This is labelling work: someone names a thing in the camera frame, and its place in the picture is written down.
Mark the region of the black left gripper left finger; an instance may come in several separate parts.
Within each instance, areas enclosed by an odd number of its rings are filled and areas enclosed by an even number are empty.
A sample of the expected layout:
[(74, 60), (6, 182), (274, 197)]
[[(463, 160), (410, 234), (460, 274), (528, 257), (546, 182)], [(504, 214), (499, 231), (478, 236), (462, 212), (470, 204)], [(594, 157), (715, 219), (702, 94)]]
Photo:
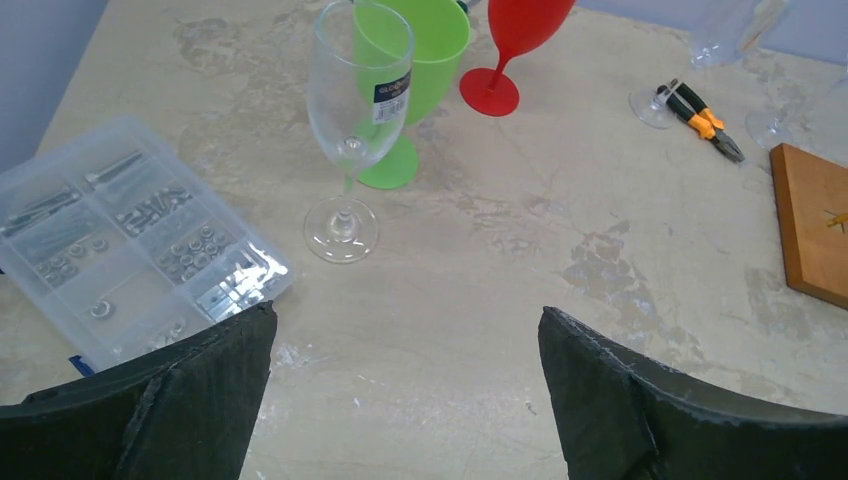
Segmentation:
[(235, 479), (270, 376), (277, 316), (254, 305), (1, 410), (5, 479)]

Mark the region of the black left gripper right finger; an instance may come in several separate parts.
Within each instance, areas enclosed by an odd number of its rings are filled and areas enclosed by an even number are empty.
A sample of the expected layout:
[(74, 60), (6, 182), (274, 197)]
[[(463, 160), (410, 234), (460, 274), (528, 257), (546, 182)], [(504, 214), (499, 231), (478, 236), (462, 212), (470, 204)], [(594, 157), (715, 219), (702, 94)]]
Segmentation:
[(555, 307), (541, 365), (572, 479), (843, 479), (847, 419), (718, 387)]

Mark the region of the clear round wine glass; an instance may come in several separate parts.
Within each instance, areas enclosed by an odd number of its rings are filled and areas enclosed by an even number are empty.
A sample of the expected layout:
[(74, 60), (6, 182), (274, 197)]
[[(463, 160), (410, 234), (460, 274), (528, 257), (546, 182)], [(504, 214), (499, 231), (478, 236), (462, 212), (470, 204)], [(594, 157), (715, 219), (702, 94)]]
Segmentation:
[(745, 127), (767, 152), (786, 143), (815, 154), (843, 152), (837, 163), (847, 165), (847, 62), (827, 86), (790, 98), (778, 110), (752, 112)]

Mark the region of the clear champagne flute with label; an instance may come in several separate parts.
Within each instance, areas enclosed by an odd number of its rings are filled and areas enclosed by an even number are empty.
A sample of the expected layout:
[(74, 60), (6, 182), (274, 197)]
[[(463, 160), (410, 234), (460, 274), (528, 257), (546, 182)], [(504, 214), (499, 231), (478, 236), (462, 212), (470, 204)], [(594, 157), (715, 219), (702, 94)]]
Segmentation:
[(315, 22), (307, 112), (315, 139), (344, 182), (341, 195), (309, 211), (304, 235), (310, 250), (328, 262), (352, 263), (376, 246), (376, 216), (352, 190), (404, 126), (414, 47), (407, 20), (379, 2), (333, 1)]

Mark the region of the wooden rack base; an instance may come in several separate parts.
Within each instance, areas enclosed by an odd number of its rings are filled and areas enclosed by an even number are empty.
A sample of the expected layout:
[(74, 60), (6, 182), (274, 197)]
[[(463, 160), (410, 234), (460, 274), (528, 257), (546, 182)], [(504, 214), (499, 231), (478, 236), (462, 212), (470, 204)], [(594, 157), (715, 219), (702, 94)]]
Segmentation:
[(847, 168), (783, 143), (770, 151), (787, 285), (847, 307)]

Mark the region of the clear tall flute glass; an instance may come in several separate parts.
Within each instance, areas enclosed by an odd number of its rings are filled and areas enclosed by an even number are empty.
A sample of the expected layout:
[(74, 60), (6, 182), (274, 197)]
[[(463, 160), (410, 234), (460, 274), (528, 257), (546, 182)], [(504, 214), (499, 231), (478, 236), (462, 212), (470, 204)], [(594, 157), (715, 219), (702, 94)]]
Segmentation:
[(755, 51), (767, 33), (790, 10), (784, 0), (710, 1), (689, 35), (690, 60), (683, 72), (665, 83), (666, 93), (654, 88), (633, 92), (631, 109), (643, 123), (667, 129), (675, 120), (670, 96), (697, 70), (732, 65)]

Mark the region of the clear plastic screw box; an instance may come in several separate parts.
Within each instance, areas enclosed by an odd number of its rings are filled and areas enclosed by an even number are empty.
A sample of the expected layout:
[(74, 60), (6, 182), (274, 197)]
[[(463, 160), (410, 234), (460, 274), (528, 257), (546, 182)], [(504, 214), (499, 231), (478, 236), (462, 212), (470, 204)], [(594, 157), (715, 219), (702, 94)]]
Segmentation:
[(117, 117), (1, 176), (1, 268), (84, 375), (281, 295), (276, 252), (148, 126)]

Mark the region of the orange black pliers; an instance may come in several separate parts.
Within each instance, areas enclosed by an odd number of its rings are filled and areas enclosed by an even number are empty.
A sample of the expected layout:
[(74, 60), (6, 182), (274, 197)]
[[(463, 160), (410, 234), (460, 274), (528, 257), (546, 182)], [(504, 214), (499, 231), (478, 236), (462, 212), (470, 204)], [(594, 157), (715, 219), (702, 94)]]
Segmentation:
[(697, 131), (702, 140), (712, 144), (724, 157), (733, 163), (745, 160), (739, 146), (725, 133), (723, 121), (713, 114), (704, 100), (686, 83), (680, 83), (674, 93), (666, 85), (660, 85), (656, 93), (669, 93), (666, 105), (674, 115)]

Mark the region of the red plastic goblet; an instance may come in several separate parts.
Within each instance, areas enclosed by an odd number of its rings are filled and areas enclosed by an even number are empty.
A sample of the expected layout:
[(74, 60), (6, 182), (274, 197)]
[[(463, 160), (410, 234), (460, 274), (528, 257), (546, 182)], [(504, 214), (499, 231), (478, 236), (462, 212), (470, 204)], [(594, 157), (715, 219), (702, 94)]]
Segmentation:
[(489, 29), (499, 53), (494, 69), (475, 68), (460, 80), (460, 93), (474, 110), (502, 117), (516, 110), (520, 93), (505, 73), (507, 64), (547, 42), (562, 26), (575, 0), (491, 0)]

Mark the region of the green plastic goblet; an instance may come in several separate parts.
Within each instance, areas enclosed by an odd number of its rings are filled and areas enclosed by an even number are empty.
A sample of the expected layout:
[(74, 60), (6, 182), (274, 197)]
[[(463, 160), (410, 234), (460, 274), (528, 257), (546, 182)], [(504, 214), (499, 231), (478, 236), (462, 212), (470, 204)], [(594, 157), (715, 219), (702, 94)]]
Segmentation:
[[(403, 16), (415, 36), (405, 121), (411, 126), (430, 114), (450, 89), (470, 42), (470, 23), (459, 1), (388, 0), (383, 4)], [(418, 166), (412, 141), (401, 135), (383, 159), (360, 173), (359, 181), (376, 189), (396, 189), (415, 177)]]

